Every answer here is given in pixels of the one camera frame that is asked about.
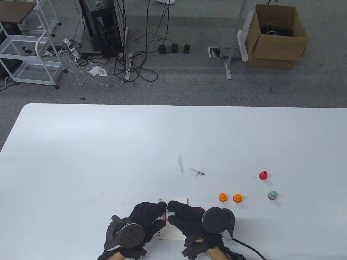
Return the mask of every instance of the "white shoe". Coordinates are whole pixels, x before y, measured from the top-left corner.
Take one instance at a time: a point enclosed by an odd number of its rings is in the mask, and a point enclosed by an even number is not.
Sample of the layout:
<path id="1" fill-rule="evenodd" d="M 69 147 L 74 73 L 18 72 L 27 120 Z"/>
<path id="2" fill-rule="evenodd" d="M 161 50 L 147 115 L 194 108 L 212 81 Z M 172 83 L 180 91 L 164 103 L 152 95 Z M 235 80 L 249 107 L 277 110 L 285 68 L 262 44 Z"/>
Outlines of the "white shoe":
<path id="1" fill-rule="evenodd" d="M 165 5 L 173 5 L 175 3 L 175 0 L 155 0 L 158 3 L 163 3 Z"/>

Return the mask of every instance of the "open box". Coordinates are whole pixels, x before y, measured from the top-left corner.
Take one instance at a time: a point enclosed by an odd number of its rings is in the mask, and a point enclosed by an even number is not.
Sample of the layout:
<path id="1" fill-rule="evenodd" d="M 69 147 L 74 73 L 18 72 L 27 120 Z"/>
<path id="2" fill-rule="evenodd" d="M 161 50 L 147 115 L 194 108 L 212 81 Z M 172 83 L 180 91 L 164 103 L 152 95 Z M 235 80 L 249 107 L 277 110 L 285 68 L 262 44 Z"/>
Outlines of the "open box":
<path id="1" fill-rule="evenodd" d="M 288 27 L 293 36 L 261 34 L 267 24 Z M 296 7 L 256 5 L 246 40 L 249 65 L 290 70 L 304 54 L 308 39 Z"/>

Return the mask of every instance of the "black floor device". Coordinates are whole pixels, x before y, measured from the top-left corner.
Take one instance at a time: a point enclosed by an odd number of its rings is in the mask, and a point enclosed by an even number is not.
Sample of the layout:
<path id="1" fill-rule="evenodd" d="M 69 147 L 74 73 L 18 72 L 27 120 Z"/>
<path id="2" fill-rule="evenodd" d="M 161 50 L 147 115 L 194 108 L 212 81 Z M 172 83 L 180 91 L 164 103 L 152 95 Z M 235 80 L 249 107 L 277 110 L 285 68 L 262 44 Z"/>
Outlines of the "black floor device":
<path id="1" fill-rule="evenodd" d="M 123 52 L 124 25 L 122 17 L 117 17 L 117 0 L 79 0 L 79 3 L 85 24 L 81 56 L 108 58 Z"/>

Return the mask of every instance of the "smudge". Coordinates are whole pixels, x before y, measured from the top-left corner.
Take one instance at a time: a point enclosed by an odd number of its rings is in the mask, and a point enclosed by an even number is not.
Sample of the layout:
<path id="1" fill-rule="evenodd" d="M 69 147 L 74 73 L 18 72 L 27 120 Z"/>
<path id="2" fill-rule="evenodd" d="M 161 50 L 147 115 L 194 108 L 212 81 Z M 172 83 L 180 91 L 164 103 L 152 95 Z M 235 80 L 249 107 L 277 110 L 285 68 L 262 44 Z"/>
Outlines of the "smudge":
<path id="1" fill-rule="evenodd" d="M 196 169 L 192 169 L 192 168 L 189 168 L 189 169 L 192 170 L 193 172 L 196 172 L 196 177 L 198 177 L 198 176 L 206 176 L 206 174 L 204 174 L 204 170 L 197 171 Z"/>
<path id="2" fill-rule="evenodd" d="M 183 163 L 182 163 L 182 154 L 180 154 L 178 157 L 178 166 L 181 168 L 181 172 L 184 172 Z"/>

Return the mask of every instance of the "metal shelf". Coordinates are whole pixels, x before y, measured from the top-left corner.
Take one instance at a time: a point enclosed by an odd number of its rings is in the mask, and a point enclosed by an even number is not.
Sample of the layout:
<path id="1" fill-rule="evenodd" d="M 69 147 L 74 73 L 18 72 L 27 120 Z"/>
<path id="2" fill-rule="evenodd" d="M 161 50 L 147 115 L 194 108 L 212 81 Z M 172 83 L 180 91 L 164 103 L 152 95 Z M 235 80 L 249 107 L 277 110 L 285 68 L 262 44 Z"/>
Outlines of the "metal shelf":
<path id="1" fill-rule="evenodd" d="M 36 36 L 9 35 L 0 45 L 0 58 L 28 61 L 38 60 L 37 53 L 35 52 L 35 44 L 39 38 Z M 39 55 L 43 56 L 49 46 L 50 42 L 48 38 L 42 38 L 37 45 Z M 23 49 L 24 47 L 32 52 L 26 53 Z"/>
<path id="2" fill-rule="evenodd" d="M 43 63 L 53 80 L 56 81 L 64 70 L 62 64 L 55 61 L 44 61 Z M 13 79 L 17 82 L 52 85 L 52 81 L 40 61 L 23 61 L 17 71 L 13 74 Z"/>
<path id="3" fill-rule="evenodd" d="M 43 33 L 39 37 L 9 35 L 0 22 L 0 33 L 4 33 L 6 36 L 6 39 L 0 45 L 0 64 L 15 82 L 54 85 L 54 87 L 58 89 L 59 86 L 56 84 L 56 81 L 64 70 L 64 66 L 49 37 L 45 23 L 42 21 L 38 12 L 37 17 L 43 28 Z M 42 59 L 50 46 L 59 62 L 44 61 Z M 3 58 L 22 60 L 22 64 L 16 72 L 12 74 L 2 61 Z"/>
<path id="4" fill-rule="evenodd" d="M 58 24 L 59 26 L 61 23 L 59 22 L 56 12 L 53 8 L 53 5 L 51 3 L 51 0 L 30 0 L 31 2 L 36 2 L 36 5 L 34 9 L 31 11 L 31 14 L 26 17 L 26 19 L 22 22 L 21 25 L 18 27 L 22 31 L 23 34 L 29 34 L 29 35 L 41 35 L 45 30 L 52 35 L 52 37 L 55 36 L 53 33 L 53 29 Z M 52 16 L 46 16 L 43 12 L 42 8 L 43 6 L 48 3 Z M 43 23 L 40 21 L 39 16 L 42 16 L 43 21 L 45 23 L 43 27 Z"/>
<path id="5" fill-rule="evenodd" d="M 46 16 L 46 19 L 47 19 L 47 24 L 50 30 L 53 31 L 53 29 L 57 25 L 57 20 L 51 16 Z M 38 19 L 37 16 L 34 16 L 34 15 L 27 16 L 25 20 L 22 22 L 22 24 L 18 25 L 18 27 L 23 34 L 41 35 L 44 31 L 40 23 L 40 20 Z"/>

